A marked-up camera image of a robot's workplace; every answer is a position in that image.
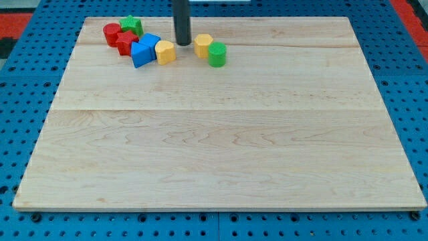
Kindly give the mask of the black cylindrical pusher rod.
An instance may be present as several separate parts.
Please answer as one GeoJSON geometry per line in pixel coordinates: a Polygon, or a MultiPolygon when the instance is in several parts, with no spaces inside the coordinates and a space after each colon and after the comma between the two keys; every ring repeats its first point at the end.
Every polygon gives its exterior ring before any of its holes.
{"type": "Polygon", "coordinates": [[[172,0],[176,42],[180,46],[191,44],[191,20],[189,0],[172,0]]]}

